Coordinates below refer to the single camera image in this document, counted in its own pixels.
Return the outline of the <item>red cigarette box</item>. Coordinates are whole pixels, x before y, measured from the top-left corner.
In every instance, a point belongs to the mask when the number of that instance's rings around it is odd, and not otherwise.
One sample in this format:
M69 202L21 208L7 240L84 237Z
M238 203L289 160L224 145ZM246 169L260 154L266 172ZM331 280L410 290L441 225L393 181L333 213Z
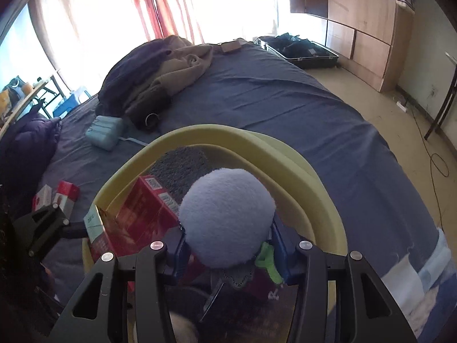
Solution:
M94 205L85 216L92 259L137 253L178 226L178 212L179 204L155 176L138 177L117 214Z

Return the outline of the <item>light blue plush ball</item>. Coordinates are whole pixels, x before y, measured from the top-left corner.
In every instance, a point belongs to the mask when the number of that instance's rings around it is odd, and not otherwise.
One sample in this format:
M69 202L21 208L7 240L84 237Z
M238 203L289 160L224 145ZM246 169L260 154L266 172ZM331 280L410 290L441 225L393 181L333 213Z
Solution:
M254 258L275 212L275 201L256 177L244 169L221 168L195 181L178 218L198 260L211 269L227 269Z

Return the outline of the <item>dark round sponge puck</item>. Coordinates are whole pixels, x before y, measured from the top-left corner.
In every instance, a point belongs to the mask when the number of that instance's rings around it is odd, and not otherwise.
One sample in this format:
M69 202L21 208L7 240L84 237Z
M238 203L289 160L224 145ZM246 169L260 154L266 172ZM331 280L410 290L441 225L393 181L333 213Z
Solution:
M183 146L161 156L149 169L171 197L181 204L191 186L200 177L210 173L213 166L204 152L196 146Z

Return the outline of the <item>blue white quilted blanket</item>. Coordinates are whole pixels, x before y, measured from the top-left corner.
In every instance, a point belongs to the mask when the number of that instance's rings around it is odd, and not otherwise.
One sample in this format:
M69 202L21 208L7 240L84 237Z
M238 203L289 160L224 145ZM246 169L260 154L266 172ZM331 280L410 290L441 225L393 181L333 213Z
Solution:
M456 308L456 265L444 232L420 270L403 257L382 281L419 342L433 342Z

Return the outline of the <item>dark blue bed sheet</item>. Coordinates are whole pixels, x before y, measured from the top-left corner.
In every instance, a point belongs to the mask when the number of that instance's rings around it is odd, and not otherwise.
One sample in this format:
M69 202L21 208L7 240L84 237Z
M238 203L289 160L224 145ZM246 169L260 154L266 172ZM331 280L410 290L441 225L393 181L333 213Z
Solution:
M42 177L52 188L62 180L80 188L74 222L141 142L188 125L222 124L270 135L300 153L335 204L349 247L378 274L402 259L421 270L435 249L434 221L376 128L312 76L257 45L215 55L206 73L174 96L155 131L128 127L132 141L111 152L85 136L97 104L93 97L63 118L57 151Z

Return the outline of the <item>red white box on bed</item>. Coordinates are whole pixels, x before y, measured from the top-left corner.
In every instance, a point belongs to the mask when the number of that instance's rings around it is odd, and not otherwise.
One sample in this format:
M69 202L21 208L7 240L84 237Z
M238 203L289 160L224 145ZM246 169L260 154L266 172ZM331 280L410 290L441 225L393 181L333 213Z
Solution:
M49 185L45 184L34 195L32 208L35 212L51 204L56 204L64 213L66 218L70 219L74 205L79 198L79 194L79 187L64 180L59 182L55 193L53 193Z

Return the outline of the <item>yellow plastic basin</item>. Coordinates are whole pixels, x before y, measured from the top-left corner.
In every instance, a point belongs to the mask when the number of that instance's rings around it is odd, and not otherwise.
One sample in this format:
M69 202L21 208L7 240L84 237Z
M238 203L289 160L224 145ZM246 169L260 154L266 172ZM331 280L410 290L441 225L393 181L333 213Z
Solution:
M208 149L209 158L222 166L247 169L272 193L287 225L324 251L346 254L342 220L305 158L273 137L225 125L193 125L162 135L115 172L98 191L94 205L110 212L118 209L136 177L165 153L192 145Z

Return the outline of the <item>dark purple jacket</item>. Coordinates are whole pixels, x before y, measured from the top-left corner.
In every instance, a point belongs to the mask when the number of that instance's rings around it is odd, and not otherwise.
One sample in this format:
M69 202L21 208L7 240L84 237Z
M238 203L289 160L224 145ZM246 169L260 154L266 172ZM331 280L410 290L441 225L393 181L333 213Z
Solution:
M47 119L34 106L1 138L1 184L12 212L31 212L33 196L60 140L61 118Z

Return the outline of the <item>light blue power bank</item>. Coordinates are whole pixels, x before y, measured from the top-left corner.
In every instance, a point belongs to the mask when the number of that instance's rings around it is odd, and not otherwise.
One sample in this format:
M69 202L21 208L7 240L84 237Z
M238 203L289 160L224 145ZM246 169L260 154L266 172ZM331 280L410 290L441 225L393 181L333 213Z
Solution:
M85 132L85 137L91 145L111 151L118 144L124 128L121 118L98 115Z

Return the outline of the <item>folding table black legs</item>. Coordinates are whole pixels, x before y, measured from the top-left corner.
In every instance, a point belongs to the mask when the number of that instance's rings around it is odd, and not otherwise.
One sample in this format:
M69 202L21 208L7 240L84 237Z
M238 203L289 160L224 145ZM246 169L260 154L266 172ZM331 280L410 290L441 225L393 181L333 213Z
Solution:
M453 55L451 55L448 52L445 52L445 56L454 65L454 73L453 73L452 80L449 85L447 94L445 95L444 101L438 110L437 116L434 118L431 126L429 127L428 131L424 135L425 140L428 140L428 138L432 134L432 132L437 131L438 129L441 128L442 124L445 121L447 114L449 113L449 111L452 107L452 103L456 98L457 61L456 61L456 58L453 57Z

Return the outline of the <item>beige and purple clothes pile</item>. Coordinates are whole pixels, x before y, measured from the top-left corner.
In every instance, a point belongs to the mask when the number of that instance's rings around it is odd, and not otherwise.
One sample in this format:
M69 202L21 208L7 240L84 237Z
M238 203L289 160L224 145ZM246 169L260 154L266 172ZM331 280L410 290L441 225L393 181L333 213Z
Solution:
M213 53L212 45L193 45L174 35L136 47L106 75L96 114L128 119L138 130L153 130L173 96L209 69Z

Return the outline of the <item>open black suitcase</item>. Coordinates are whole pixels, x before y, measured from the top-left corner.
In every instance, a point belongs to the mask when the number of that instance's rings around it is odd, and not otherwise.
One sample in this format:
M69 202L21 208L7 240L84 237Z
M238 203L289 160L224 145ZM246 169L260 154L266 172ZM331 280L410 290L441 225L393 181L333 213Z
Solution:
M332 68L338 65L338 55L319 43L284 33L260 36L254 43L300 69Z

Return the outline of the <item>wooden wardrobe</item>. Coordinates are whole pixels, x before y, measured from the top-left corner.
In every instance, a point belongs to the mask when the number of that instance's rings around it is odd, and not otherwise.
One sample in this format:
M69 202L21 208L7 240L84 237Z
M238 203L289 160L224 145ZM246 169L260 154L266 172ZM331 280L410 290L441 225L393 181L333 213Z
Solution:
M398 0L290 0L290 11L326 21L325 45L346 70L378 92L396 87L413 28L409 7Z

